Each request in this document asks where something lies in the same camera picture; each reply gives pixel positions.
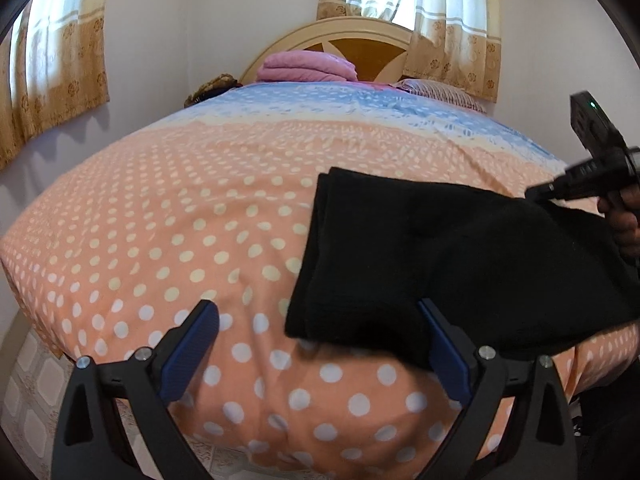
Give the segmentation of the person's right hand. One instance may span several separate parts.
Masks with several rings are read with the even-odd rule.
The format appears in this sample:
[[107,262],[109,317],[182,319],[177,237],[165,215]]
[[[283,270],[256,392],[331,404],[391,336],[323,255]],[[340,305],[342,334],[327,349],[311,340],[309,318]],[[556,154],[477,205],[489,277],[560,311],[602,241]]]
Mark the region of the person's right hand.
[[618,248],[629,257],[639,257],[639,208],[638,186],[626,188],[620,194],[600,197],[598,211],[605,216],[613,230]]

